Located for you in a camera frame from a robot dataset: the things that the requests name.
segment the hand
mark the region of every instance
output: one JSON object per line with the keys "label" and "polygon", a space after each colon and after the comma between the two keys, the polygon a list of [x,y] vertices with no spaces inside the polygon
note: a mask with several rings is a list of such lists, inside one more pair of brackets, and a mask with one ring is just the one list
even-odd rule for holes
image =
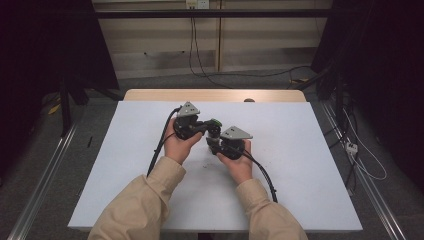
{"label": "hand", "polygon": [[202,138],[202,133],[198,132],[196,135],[187,140],[179,139],[177,135],[175,135],[174,122],[175,118],[171,119],[168,127],[166,128],[166,141],[164,144],[165,156],[182,165],[184,160],[188,157],[191,147]]}
{"label": "hand", "polygon": [[[244,140],[245,149],[251,153],[251,142]],[[239,185],[242,182],[252,179],[252,161],[245,156],[241,156],[237,160],[231,160],[221,153],[217,153],[219,160],[227,166],[234,181]]]}

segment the gray plastic part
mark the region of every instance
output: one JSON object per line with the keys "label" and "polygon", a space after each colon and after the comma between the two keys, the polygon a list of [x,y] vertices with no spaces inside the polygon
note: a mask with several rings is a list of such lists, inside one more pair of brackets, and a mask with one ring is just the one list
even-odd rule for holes
{"label": "gray plastic part", "polygon": [[186,102],[181,107],[180,111],[177,114],[177,117],[187,117],[191,115],[199,114],[200,111],[197,109],[191,102]]}
{"label": "gray plastic part", "polygon": [[232,126],[229,129],[225,130],[223,133],[221,133],[221,137],[226,138],[226,139],[230,139],[230,140],[253,138],[252,135],[241,130],[240,128],[238,128],[236,126]]}

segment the left hand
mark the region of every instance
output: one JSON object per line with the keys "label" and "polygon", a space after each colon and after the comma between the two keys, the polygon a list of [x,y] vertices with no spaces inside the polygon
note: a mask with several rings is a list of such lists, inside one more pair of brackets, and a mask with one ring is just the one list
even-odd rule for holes
{"label": "left hand", "polygon": [[193,137],[182,140],[175,135],[174,131],[174,122],[175,118],[172,118],[169,121],[168,127],[166,128],[165,132],[165,138],[170,136],[164,144],[165,147],[165,156],[171,158],[172,160],[176,161],[180,165],[183,164],[183,162],[188,157],[191,147],[193,147],[194,144],[196,144],[200,139],[202,138],[203,134],[201,132],[196,133]]}

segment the right hand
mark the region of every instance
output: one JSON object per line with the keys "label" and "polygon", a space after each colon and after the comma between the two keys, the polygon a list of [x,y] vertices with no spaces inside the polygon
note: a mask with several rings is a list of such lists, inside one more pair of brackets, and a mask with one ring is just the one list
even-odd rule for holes
{"label": "right hand", "polygon": [[[243,140],[245,145],[245,151],[251,154],[251,142],[249,140]],[[252,161],[245,156],[241,156],[237,160],[231,160],[221,153],[217,153],[216,156],[219,160],[227,166],[234,181],[239,185],[244,181],[252,179]]]}

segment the gray floor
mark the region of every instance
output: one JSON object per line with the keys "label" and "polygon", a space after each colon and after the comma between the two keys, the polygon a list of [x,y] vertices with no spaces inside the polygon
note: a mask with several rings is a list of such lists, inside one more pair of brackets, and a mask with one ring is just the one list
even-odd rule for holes
{"label": "gray floor", "polygon": [[[269,74],[279,71],[251,71],[249,74]],[[307,69],[295,70],[292,78],[308,78],[313,73]],[[289,75],[276,75],[266,78],[245,76],[215,76],[212,80],[240,89],[285,89],[289,85]],[[123,94],[130,88],[220,88],[207,79],[193,75],[150,77],[143,79],[121,80]],[[44,199],[41,208],[28,232],[28,239],[84,239],[87,233],[68,229],[66,226],[78,201],[78,193],[84,187],[91,167],[107,132],[110,120],[116,108],[116,102],[102,95],[88,91],[90,102],[87,106],[73,106],[73,111],[83,110],[84,115],[78,125],[75,136],[66,152],[54,181]],[[316,99],[314,88],[305,91],[311,103],[322,132],[332,129]],[[61,133],[59,112],[48,115],[47,106],[40,113],[31,140],[22,150],[16,165],[3,180],[0,189],[0,239],[6,239],[22,212],[29,196],[36,187],[47,162],[52,156]],[[376,184],[393,210],[408,239],[424,238],[424,197],[411,181],[397,168],[388,149],[376,141],[376,136],[366,119],[357,108],[361,140],[382,161],[387,169],[388,178],[376,181]],[[326,136],[329,145],[336,141],[334,133]],[[349,163],[340,145],[331,148],[336,165],[343,179],[348,175]],[[382,174],[380,167],[365,153],[360,151],[367,169],[376,175]],[[351,197],[364,230],[355,233],[308,233],[310,239],[390,239],[380,216],[376,213],[363,186],[358,181],[355,194]],[[193,234],[164,234],[162,239],[195,239]],[[217,234],[215,239],[247,239],[246,234]]]}

